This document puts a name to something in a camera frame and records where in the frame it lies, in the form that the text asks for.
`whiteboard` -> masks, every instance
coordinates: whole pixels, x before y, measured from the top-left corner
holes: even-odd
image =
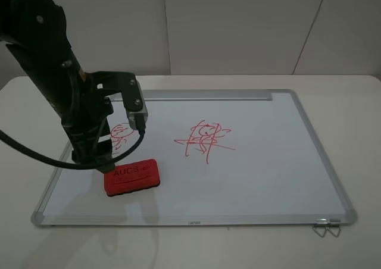
[[[32,221],[46,225],[314,224],[356,219],[307,116],[289,90],[150,91],[146,136],[119,162],[157,161],[158,187],[109,197],[96,170],[57,170]],[[113,152],[138,138],[123,103]],[[124,127],[123,132],[115,131]],[[63,160],[72,162],[68,148]]]

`red marker drawing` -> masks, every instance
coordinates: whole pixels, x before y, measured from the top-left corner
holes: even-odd
[[[118,150],[127,143],[127,137],[134,133],[128,123],[121,123],[111,129],[111,143],[113,144],[113,154],[118,154]]]
[[[217,144],[218,139],[225,136],[230,132],[230,129],[222,129],[219,123],[205,124],[205,120],[200,121],[196,126],[193,126],[188,139],[176,139],[175,142],[186,145],[185,157],[189,156],[189,145],[195,145],[196,150],[201,151],[202,154],[207,154],[207,164],[209,164],[209,154],[212,146],[221,147],[229,150],[235,150],[230,147]]]

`whiteboard eraser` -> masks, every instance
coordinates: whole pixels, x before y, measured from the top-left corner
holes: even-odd
[[[104,189],[108,196],[145,190],[159,184],[159,169],[154,159],[116,166],[115,170],[104,174]]]

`metal clip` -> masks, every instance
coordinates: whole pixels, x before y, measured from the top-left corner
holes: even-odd
[[[329,221],[330,221],[330,224],[327,227],[329,233],[332,234],[334,237],[339,237],[341,233],[341,220],[333,219]],[[334,231],[332,231],[332,228],[337,229],[337,232],[335,233]]]
[[[321,238],[324,238],[327,232],[332,234],[334,237],[339,237],[341,233],[341,220],[338,218],[334,218],[331,220],[327,220],[325,218],[317,219],[316,224],[313,227],[314,232],[319,235]]]
[[[328,231],[329,221],[325,218],[321,218],[316,220],[315,226],[312,228],[317,235],[321,238],[324,238]]]

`white table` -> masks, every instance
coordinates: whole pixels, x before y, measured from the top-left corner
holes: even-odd
[[[358,213],[339,238],[306,226],[51,228],[30,222],[51,166],[0,142],[0,268],[381,268],[381,82],[371,76],[149,76],[143,89],[293,89]],[[59,158],[60,119],[27,77],[0,129]]]

